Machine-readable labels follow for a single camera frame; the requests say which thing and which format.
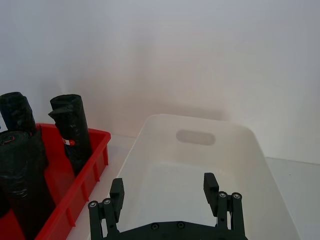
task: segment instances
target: white wall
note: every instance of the white wall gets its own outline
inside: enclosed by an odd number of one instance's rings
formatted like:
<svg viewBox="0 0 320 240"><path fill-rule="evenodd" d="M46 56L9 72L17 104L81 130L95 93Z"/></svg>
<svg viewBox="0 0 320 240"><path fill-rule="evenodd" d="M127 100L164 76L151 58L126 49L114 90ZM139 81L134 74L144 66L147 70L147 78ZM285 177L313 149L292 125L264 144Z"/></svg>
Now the white wall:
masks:
<svg viewBox="0 0 320 240"><path fill-rule="evenodd" d="M228 120L268 157L320 164L318 0L0 5L0 93L22 91L38 122L51 122L50 98L79 93L92 128L136 136L156 113Z"/></svg>

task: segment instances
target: black plastic bag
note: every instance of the black plastic bag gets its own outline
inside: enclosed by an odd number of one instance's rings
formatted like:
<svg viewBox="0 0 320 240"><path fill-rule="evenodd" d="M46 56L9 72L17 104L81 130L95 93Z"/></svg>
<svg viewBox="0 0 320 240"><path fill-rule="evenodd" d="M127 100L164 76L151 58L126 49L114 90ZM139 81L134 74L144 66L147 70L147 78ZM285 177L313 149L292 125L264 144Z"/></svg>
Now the black plastic bag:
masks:
<svg viewBox="0 0 320 240"><path fill-rule="evenodd" d="M60 95L50 101L54 119L64 142L64 151L70 160L75 175L81 171L90 156L92 148L88 133L85 110L81 96Z"/></svg>
<svg viewBox="0 0 320 240"><path fill-rule="evenodd" d="M24 131L0 134L0 186L27 240L34 240L55 208L45 176L42 142Z"/></svg>
<svg viewBox="0 0 320 240"><path fill-rule="evenodd" d="M21 92L10 92L0 96L0 112L9 131L37 131L32 109Z"/></svg>
<svg viewBox="0 0 320 240"><path fill-rule="evenodd" d="M10 203L8 202L5 193L0 189L0 218L9 211Z"/></svg>

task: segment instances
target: black garbage bag roll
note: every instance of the black garbage bag roll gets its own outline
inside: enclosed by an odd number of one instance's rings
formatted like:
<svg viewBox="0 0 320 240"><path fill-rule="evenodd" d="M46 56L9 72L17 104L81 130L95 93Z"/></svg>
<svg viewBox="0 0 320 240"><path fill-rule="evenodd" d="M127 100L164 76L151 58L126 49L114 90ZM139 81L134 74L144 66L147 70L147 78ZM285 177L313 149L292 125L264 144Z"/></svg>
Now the black garbage bag roll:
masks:
<svg viewBox="0 0 320 240"><path fill-rule="evenodd" d="M44 176L46 155L29 132L0 134L0 187L26 240L34 240L55 208Z"/></svg>
<svg viewBox="0 0 320 240"><path fill-rule="evenodd" d="M50 103L53 111L49 113L49 116L55 121L55 126L64 142L65 155L70 160L74 174L78 175L92 155L81 96L60 95L51 99Z"/></svg>
<svg viewBox="0 0 320 240"><path fill-rule="evenodd" d="M21 92L10 92L0 96L0 112L9 131L37 131L32 109Z"/></svg>

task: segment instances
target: white plastic bin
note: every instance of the white plastic bin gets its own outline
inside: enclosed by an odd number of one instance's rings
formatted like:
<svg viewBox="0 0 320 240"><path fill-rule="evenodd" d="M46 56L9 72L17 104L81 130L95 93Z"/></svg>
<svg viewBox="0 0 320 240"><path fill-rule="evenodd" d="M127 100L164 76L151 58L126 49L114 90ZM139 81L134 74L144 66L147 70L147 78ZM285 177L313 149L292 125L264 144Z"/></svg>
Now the white plastic bin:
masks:
<svg viewBox="0 0 320 240"><path fill-rule="evenodd" d="M118 229L164 221L214 226L203 191L207 172L221 191L242 194L249 240L300 240L252 131L166 114L147 119L119 172L125 195Z"/></svg>

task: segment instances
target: white table surface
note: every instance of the white table surface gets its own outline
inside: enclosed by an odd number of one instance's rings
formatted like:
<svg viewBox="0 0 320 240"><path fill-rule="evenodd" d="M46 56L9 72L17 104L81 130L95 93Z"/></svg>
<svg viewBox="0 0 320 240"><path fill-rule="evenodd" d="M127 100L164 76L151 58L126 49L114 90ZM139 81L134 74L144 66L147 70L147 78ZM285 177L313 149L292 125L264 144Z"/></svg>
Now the white table surface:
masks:
<svg viewBox="0 0 320 240"><path fill-rule="evenodd" d="M102 201L109 194L112 180L131 149L135 138L112 135L108 144L109 166L90 195L90 201ZM275 182L289 209L301 240L319 240L320 165L266 158ZM80 213L68 240L87 240L90 233L89 210Z"/></svg>

